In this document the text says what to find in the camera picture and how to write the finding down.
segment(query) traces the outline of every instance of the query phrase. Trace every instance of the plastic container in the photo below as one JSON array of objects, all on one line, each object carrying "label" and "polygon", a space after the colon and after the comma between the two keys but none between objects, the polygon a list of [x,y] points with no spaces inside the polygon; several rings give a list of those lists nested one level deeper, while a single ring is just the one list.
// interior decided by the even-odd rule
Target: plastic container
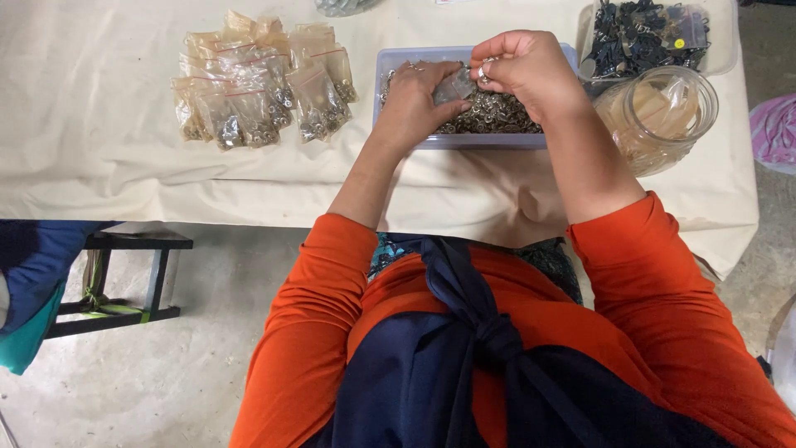
[{"label": "plastic container", "polygon": [[614,84],[595,101],[619,152],[636,177],[673,167],[719,112],[716,91],[699,73],[669,66]]},{"label": "plastic container", "polygon": [[[621,1],[613,1],[613,3],[617,5],[622,4]],[[736,0],[693,0],[689,2],[677,2],[675,0],[659,2],[655,0],[655,4],[663,6],[682,4],[694,5],[699,6],[704,11],[704,16],[709,20],[708,27],[710,28],[710,32],[708,33],[708,41],[711,42],[711,45],[698,67],[703,77],[722,75],[736,66],[738,48],[740,47],[738,33],[738,3]],[[578,77],[582,81],[595,83],[615,83],[632,79],[629,77],[593,78],[591,74],[584,74],[580,71],[580,64],[586,56],[591,53],[591,45],[594,41],[595,15],[599,7],[600,0],[595,0],[591,7],[591,20],[588,23],[581,23],[579,36],[583,39],[583,48],[580,50],[578,58],[578,69],[576,70]]]},{"label": "plastic container", "polygon": [[[577,67],[577,52],[567,44],[561,51],[573,70]],[[428,47],[383,49],[376,58],[376,91],[373,93],[373,124],[381,112],[382,80],[390,70],[397,69],[406,61],[465,61],[470,60],[473,47]],[[544,134],[433,134],[415,149],[545,149]]]}]

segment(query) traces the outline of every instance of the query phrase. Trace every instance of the table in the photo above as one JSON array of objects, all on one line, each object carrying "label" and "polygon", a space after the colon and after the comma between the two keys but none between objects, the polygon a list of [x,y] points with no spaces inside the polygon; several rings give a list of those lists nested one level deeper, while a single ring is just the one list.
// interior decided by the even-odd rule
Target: table
[{"label": "table", "polygon": [[[548,29],[577,46],[590,0],[385,0],[331,19],[361,101],[331,144],[220,153],[183,143],[169,77],[186,31],[220,27],[227,7],[325,21],[312,0],[5,2],[0,9],[0,217],[311,226],[371,128],[383,48],[474,45],[508,29]],[[755,175],[741,55],[709,80],[716,124],[674,168],[642,180],[681,224],[691,250],[726,276],[755,233]],[[546,151],[416,151],[399,168],[382,230],[523,246],[562,234]]]}]

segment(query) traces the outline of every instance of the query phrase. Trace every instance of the concrete floor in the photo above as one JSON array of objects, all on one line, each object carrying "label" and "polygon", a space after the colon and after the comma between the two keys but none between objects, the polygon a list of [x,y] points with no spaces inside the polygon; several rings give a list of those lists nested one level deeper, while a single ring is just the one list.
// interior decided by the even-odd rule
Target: concrete floor
[{"label": "concrete floor", "polygon": [[[739,20],[750,107],[796,92],[788,47],[796,8],[759,5]],[[796,294],[796,177],[761,166],[757,176],[759,232],[718,288],[755,356]],[[179,275],[168,286],[183,316],[47,340],[24,376],[0,370],[0,410],[22,447],[226,445],[248,358],[307,230],[167,227],[196,242],[171,263]],[[142,297],[150,257],[115,253],[106,292]],[[81,255],[65,300],[78,297],[84,264]]]}]

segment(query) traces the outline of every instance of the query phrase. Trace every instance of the woman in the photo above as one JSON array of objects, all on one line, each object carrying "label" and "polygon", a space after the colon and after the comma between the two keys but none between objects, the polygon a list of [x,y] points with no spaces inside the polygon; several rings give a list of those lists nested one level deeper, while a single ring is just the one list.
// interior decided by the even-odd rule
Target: woman
[{"label": "woman", "polygon": [[471,64],[544,127],[592,312],[519,257],[395,236],[370,283],[393,172],[466,101],[459,65],[404,64],[271,306],[231,446],[796,446],[730,312],[630,173],[556,38],[511,31]]}]

